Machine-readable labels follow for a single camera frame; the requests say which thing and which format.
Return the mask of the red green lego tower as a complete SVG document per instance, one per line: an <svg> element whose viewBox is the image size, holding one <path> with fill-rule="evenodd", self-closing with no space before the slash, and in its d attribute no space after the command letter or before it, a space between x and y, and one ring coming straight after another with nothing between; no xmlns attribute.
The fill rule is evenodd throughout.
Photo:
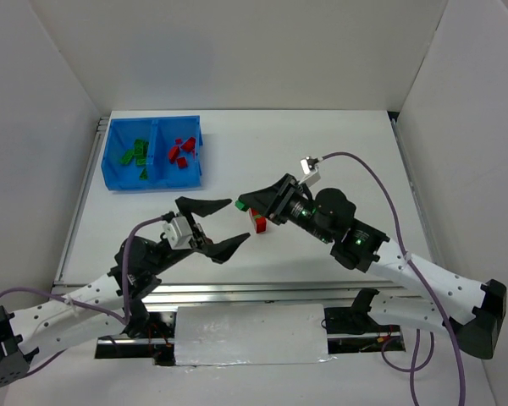
<svg viewBox="0 0 508 406"><path fill-rule="evenodd" d="M256 234L265 233L267 231L268 221L262 216L258 211L250 208L249 216L252 221L254 230Z"/></svg>

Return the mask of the green 2x2 tall lego brick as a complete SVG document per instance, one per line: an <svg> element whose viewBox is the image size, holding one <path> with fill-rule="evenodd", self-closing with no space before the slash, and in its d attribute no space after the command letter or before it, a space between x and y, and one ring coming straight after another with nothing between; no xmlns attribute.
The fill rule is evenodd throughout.
<svg viewBox="0 0 508 406"><path fill-rule="evenodd" d="M235 202L235 207L236 207L237 209L239 209L240 211L248 211L248 210L249 210L249 206L248 206L248 205L246 205L245 203L243 203L243 202L242 202L242 201L240 201L240 200L237 200L237 201Z"/></svg>

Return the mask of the red 2x4 lego brick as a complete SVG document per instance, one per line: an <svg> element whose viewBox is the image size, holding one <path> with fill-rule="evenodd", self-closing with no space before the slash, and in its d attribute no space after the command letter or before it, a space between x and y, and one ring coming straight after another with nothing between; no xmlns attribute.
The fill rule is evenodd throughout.
<svg viewBox="0 0 508 406"><path fill-rule="evenodd" d="M194 137L190 137L187 141L185 141L180 149L186 153L191 153L196 148L196 139Z"/></svg>

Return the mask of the dark green 2x2 lego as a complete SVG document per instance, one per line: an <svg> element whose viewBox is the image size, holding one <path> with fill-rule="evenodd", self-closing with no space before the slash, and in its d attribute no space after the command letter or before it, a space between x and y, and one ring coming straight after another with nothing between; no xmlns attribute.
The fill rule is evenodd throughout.
<svg viewBox="0 0 508 406"><path fill-rule="evenodd" d="M149 142L146 140L135 140L134 154L136 156L145 156L148 152Z"/></svg>

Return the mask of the green on red lego stack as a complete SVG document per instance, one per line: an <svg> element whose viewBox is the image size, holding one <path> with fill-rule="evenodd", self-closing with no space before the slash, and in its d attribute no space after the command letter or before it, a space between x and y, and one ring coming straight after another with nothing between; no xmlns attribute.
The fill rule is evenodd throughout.
<svg viewBox="0 0 508 406"><path fill-rule="evenodd" d="M185 169L188 167L187 159L183 156L178 157L176 163L180 169Z"/></svg>

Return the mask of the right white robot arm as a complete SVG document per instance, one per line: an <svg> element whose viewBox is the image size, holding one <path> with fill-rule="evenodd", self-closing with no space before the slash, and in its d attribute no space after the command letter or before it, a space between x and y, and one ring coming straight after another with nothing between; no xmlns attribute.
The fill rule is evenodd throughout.
<svg viewBox="0 0 508 406"><path fill-rule="evenodd" d="M353 304L362 317L379 325L452 331L461 351L478 359L493 358L506 314L503 283L472 280L406 253L386 233L357 220L356 205L341 190L325 188L312 195L290 174L267 188L240 195L235 205L256 211L275 225L292 222L330 244L331 256L344 268L392 281L427 301L414 305L368 290Z"/></svg>

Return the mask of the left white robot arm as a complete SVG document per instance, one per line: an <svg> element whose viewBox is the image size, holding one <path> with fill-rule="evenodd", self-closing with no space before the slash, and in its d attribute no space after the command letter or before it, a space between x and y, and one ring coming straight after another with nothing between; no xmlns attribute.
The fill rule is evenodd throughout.
<svg viewBox="0 0 508 406"><path fill-rule="evenodd" d="M242 233L215 243L196 222L230 202L179 197L175 211L134 226L115 256L115 267L69 294L25 287L1 292L0 299L17 291L46 302L15 311L0 305L0 388L35 374L66 349L90 339L141 335L150 322L142 300L160 285L161 273L192 254L223 264L249 238Z"/></svg>

